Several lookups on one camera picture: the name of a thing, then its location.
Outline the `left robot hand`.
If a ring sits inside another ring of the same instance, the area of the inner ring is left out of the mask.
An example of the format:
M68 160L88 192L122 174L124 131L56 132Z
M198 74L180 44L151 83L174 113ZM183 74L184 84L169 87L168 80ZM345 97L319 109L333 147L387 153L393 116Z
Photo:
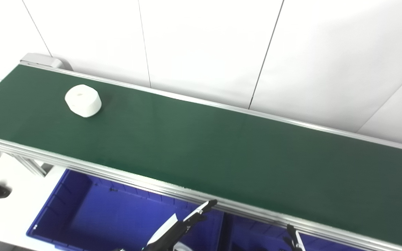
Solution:
M207 219L204 214L217 205L216 199L208 200L198 206L183 220L178 220L174 213L151 236L143 251L192 251L193 249L182 243L180 239L200 221Z

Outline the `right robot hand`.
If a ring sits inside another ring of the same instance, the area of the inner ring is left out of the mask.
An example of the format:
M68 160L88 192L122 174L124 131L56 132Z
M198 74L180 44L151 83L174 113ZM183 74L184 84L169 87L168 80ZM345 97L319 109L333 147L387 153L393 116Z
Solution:
M283 236L283 241L290 247L292 251L305 251L306 248L300 237L299 231L291 224L287 224L286 231L289 237Z

